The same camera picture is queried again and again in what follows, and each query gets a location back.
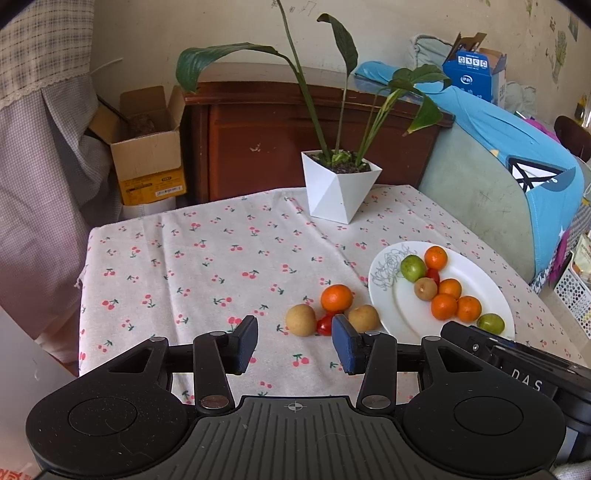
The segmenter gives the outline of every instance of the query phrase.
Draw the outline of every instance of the barcode label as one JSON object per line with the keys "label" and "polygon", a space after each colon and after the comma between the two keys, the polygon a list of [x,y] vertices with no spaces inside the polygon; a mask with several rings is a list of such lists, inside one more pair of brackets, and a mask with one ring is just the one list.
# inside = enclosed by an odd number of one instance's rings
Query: barcode label
{"label": "barcode label", "polygon": [[169,193],[178,192],[179,190],[182,190],[182,189],[183,189],[183,186],[182,185],[179,185],[177,187],[172,187],[170,189],[159,190],[159,191],[156,192],[156,196],[157,197],[161,197],[162,195],[168,195]]}

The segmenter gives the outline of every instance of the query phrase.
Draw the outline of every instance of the brown kiwi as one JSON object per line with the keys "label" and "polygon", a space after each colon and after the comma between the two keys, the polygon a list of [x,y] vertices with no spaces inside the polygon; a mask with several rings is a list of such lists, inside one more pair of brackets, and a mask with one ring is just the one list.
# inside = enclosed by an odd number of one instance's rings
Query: brown kiwi
{"label": "brown kiwi", "polygon": [[437,284],[432,278],[419,278],[414,283],[414,294],[422,301],[431,301],[437,295]]}

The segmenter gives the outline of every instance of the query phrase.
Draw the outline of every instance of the white planter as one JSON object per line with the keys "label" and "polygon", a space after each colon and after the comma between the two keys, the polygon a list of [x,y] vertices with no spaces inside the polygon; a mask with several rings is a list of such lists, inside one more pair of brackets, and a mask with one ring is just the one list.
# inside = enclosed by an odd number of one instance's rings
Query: white planter
{"label": "white planter", "polygon": [[318,150],[301,153],[310,214],[313,217],[349,224],[382,173],[382,169],[363,159],[369,164],[371,171],[337,174],[310,158],[310,155],[319,152]]}

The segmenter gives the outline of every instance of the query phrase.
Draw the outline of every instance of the plant leaf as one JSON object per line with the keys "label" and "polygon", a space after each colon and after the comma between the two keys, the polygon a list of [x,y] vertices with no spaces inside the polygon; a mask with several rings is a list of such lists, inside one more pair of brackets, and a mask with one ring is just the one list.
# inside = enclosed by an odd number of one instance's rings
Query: plant leaf
{"label": "plant leaf", "polygon": [[347,76],[351,74],[357,66],[358,54],[353,37],[335,17],[329,14],[322,14],[316,19],[317,22],[329,23],[333,28],[333,34],[335,35],[336,46],[339,49],[340,54],[343,56],[345,66],[347,68]]}
{"label": "plant leaf", "polygon": [[291,60],[279,53],[275,48],[269,45],[256,45],[254,43],[233,43],[229,45],[215,45],[207,48],[187,48],[178,56],[177,61],[177,81],[180,86],[189,92],[197,90],[197,82],[202,71],[209,67],[214,61],[240,50],[255,50],[264,53],[270,53],[277,57]]}
{"label": "plant leaf", "polygon": [[405,136],[422,128],[435,125],[443,118],[443,114],[428,95],[417,89],[412,89],[411,91],[423,97],[423,104],[418,109],[417,115],[410,124],[410,127],[408,127],[408,130],[404,132]]}
{"label": "plant leaf", "polygon": [[388,88],[390,88],[390,90],[395,90],[397,88],[400,88],[401,90],[413,90],[414,84],[409,80],[392,78],[392,80],[388,82]]}
{"label": "plant leaf", "polygon": [[426,63],[412,70],[412,74],[411,81],[415,84],[443,82],[444,90],[452,84],[451,78],[445,75],[437,65]]}
{"label": "plant leaf", "polygon": [[392,80],[404,80],[406,82],[413,82],[413,71],[410,69],[398,69],[392,75]]}
{"label": "plant leaf", "polygon": [[394,72],[392,75],[392,81],[394,80],[410,82],[412,86],[415,86],[417,83],[443,82],[444,90],[452,84],[452,80],[447,75],[445,75],[437,65],[430,65],[427,63],[414,70],[396,70],[396,72]]}

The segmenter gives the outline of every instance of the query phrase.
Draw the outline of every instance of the chair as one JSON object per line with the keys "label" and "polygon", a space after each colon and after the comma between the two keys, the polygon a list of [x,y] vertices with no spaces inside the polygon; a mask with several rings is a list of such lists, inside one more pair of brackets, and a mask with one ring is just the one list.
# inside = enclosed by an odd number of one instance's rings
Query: chair
{"label": "chair", "polygon": [[591,158],[591,134],[571,118],[560,115],[554,123],[554,131],[560,143],[575,157],[585,163]]}

